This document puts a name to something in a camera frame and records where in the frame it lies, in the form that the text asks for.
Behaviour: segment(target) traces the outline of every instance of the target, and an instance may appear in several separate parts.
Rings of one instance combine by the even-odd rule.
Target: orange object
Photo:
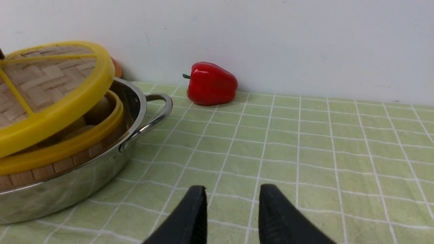
[[[116,60],[112,58],[113,65],[115,66],[115,77],[120,78],[122,76],[122,67]]]

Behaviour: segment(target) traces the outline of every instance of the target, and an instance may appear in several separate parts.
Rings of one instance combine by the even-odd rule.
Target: bamboo steamer
[[[0,60],[0,158],[76,124],[114,75],[108,52],[89,42],[33,47]]]
[[[0,158],[0,191],[54,177],[101,155],[112,146],[131,123],[127,121],[119,97],[108,91],[110,115],[97,125],[88,125],[59,143],[24,150]]]

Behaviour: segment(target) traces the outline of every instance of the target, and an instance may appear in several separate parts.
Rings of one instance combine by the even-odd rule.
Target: green tile pattern
[[[140,243],[191,185],[207,187],[210,244],[258,244],[258,188],[275,184],[338,243],[432,243],[434,108],[238,92],[231,104],[172,95],[115,180],[82,203],[0,226],[0,244]],[[162,102],[150,102],[146,120]]]

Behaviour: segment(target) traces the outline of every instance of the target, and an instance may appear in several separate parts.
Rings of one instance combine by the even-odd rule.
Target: metal handle
[[[123,142],[119,146],[120,152],[125,151],[125,149],[127,148],[127,144],[129,142],[136,140],[143,134],[146,134],[151,130],[155,129],[157,126],[159,126],[164,120],[166,120],[169,117],[170,112],[172,112],[173,102],[172,102],[172,98],[169,95],[164,93],[154,93],[154,94],[145,95],[145,98],[146,98],[146,102],[155,101],[155,100],[165,101],[166,105],[164,106],[163,112],[160,114],[160,116],[153,119],[147,125],[138,128],[125,142]]]

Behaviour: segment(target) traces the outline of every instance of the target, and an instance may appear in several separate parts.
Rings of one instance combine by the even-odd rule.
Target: bamboo steamer lid
[[[0,158],[59,132],[108,91],[115,69],[90,42],[21,50],[0,60]]]

